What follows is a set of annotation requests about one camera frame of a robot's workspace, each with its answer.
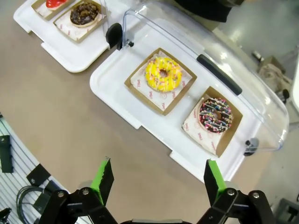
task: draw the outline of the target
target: clear plastic lid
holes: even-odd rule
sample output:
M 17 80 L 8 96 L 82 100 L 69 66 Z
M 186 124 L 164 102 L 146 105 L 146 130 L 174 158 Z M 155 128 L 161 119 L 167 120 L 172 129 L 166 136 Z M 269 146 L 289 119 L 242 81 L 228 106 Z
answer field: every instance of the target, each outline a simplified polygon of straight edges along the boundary
M 193 71 L 198 78 L 204 82 L 207 75 L 217 77 L 213 83 L 216 87 L 219 86 L 216 90 L 221 94 L 231 91 L 233 97 L 238 99 L 240 103 L 234 106 L 245 113 L 243 122 L 255 122 L 257 126 L 254 131 L 255 138 L 240 139 L 244 141 L 246 152 L 257 149 L 271 151 L 282 147 L 289 126 L 285 105 L 228 46 L 175 7 L 157 1 L 146 1 L 130 8 L 124 15 L 124 48 L 129 48 L 130 43 L 138 41 L 135 40 L 138 32 L 144 30 L 145 35 L 151 35 L 148 31 L 151 29 L 155 30 L 155 34 L 167 37 L 170 42 L 180 47 L 182 53 L 210 71 L 204 75 Z M 152 40 L 155 41 L 156 38 L 159 36 L 153 36 Z

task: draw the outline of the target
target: yellow icing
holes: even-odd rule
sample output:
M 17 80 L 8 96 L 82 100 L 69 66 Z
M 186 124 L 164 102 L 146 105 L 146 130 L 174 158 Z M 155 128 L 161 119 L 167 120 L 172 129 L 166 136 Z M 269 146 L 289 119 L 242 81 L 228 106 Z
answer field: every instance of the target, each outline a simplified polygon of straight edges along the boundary
M 154 90 L 168 92 L 179 86 L 182 80 L 182 70 L 172 59 L 156 57 L 146 67 L 145 78 Z

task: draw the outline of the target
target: white plastic tray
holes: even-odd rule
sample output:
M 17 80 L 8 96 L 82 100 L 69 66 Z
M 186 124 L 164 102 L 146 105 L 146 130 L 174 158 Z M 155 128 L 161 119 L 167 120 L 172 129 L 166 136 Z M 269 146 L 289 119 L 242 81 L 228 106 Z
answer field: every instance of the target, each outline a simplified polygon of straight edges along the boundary
M 43 41 L 42 47 L 69 72 L 81 72 L 87 69 L 95 59 L 109 48 L 103 31 L 107 30 L 107 27 L 101 26 L 81 43 L 75 43 L 65 37 L 53 24 L 53 21 L 60 14 L 79 0 L 76 0 L 50 21 L 46 21 L 33 10 L 31 5 L 35 1 L 27 0 L 21 5 L 14 13 L 14 20 L 27 33 L 34 32 Z M 106 3 L 108 11 L 111 12 L 109 23 L 121 20 L 123 13 L 129 8 L 119 1 L 116 3 L 114 0 L 106 0 Z
M 195 60 L 197 55 L 193 55 L 193 52 L 190 52 L 171 35 L 162 35 L 147 26 L 135 33 L 134 43 L 132 48 L 125 47 L 120 51 L 115 51 L 95 70 L 90 79 L 93 93 L 134 128 L 138 129 L 143 126 L 163 142 L 172 150 L 170 157 L 200 181 L 203 182 L 207 159 L 216 160 L 224 179 L 231 180 L 244 159 L 244 142 L 255 137 L 261 125 L 260 121 L 240 98 L 233 95 L 226 86 Z M 136 67 L 159 47 L 174 55 L 198 76 L 188 93 L 167 116 L 155 113 L 132 95 L 124 84 Z M 181 128 L 184 120 L 209 86 L 228 98 L 243 114 L 234 138 L 220 158 L 202 149 Z

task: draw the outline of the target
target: tan tabletop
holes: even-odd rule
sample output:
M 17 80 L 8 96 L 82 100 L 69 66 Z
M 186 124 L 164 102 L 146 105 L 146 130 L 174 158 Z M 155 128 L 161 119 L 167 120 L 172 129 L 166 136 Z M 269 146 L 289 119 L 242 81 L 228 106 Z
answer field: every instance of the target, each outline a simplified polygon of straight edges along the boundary
M 145 129 L 135 130 L 90 90 L 106 52 L 79 74 L 67 72 L 14 20 L 22 0 L 0 3 L 0 111 L 33 155 L 68 190 L 93 179 L 106 155 L 115 176 L 108 208 L 117 220 L 182 218 L 208 208 L 204 184 L 169 157 Z M 245 159 L 234 177 L 253 190 L 271 154 Z

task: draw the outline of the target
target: black handle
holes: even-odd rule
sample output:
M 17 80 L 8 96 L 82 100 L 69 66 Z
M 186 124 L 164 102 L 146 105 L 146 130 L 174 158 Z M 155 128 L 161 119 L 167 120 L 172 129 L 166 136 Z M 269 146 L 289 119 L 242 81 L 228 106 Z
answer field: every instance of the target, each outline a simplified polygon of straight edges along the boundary
M 242 93 L 242 88 L 206 56 L 199 55 L 196 60 L 222 81 L 235 95 L 238 96 Z

